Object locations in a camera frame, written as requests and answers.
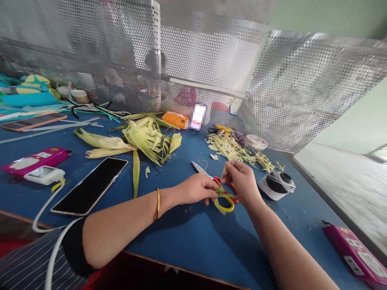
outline scissor blade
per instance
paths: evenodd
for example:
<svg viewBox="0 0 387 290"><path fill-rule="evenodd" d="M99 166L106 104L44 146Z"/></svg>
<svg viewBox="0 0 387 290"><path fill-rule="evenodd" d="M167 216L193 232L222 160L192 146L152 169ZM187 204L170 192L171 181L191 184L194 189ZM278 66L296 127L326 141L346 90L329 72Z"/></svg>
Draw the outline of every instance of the scissor blade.
<svg viewBox="0 0 387 290"><path fill-rule="evenodd" d="M192 165L195 167L197 172L202 173L204 175L207 175L208 177L211 177L203 168L201 168L199 165L197 165L195 162L191 161Z"/></svg>

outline red scissors handle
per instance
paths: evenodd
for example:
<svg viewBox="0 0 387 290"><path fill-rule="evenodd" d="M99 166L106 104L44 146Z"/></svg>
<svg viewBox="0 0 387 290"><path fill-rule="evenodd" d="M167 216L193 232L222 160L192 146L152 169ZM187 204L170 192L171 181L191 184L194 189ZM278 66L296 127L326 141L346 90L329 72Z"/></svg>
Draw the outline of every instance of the red scissors handle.
<svg viewBox="0 0 387 290"><path fill-rule="evenodd" d="M215 181L220 187L223 187L223 186L221 185L221 179L220 179L219 177L214 176L214 181ZM234 191L235 195L237 195L237 191L235 190L235 186L234 186L232 183L230 183L230 184L227 183L227 185L228 185L229 187L231 187L231 189ZM237 200L237 199L234 199L234 198L232 198L232 197L230 197L230 199L233 201L233 203L239 203L239 200Z"/></svg>

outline person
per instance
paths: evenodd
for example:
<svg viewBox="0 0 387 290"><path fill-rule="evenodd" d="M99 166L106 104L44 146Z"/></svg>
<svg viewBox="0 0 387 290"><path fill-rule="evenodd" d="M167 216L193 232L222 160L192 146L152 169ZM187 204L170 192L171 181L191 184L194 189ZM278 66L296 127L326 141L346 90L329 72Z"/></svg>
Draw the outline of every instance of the person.
<svg viewBox="0 0 387 290"><path fill-rule="evenodd" d="M232 182L267 252L278 286L287 289L338 289L337 285L263 201L253 170L240 161L225 164L222 183ZM160 190L158 218L174 206L217 197L216 182L195 174ZM52 289L80 289L88 275L104 267L154 222L157 191L95 212L65 234L55 260ZM48 260L62 229L57 229L0 260L1 289L43 289Z"/></svg>

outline gold bangle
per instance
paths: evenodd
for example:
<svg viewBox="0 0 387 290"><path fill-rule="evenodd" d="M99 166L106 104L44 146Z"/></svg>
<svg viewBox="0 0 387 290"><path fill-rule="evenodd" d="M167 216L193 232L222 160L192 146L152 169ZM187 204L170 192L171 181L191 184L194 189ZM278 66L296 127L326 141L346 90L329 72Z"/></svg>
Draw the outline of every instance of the gold bangle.
<svg viewBox="0 0 387 290"><path fill-rule="evenodd" d="M155 221L158 219L158 211L159 210L160 210L160 189L157 188L157 209L156 209L156 213L154 215Z"/></svg>

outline hand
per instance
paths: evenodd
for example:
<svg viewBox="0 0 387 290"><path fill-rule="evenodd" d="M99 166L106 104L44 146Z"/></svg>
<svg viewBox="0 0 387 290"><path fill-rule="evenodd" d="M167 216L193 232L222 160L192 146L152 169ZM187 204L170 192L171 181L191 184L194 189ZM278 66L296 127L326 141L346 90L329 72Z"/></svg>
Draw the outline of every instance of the hand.
<svg viewBox="0 0 387 290"><path fill-rule="evenodd" d="M219 186L208 176L197 173L175 186L177 204L195 203L204 199L208 205L208 198L218 197L216 190Z"/></svg>
<svg viewBox="0 0 387 290"><path fill-rule="evenodd" d="M237 197L244 207L250 203L264 203L256 184L253 170L241 161L232 160L225 164L221 183L233 183Z"/></svg>

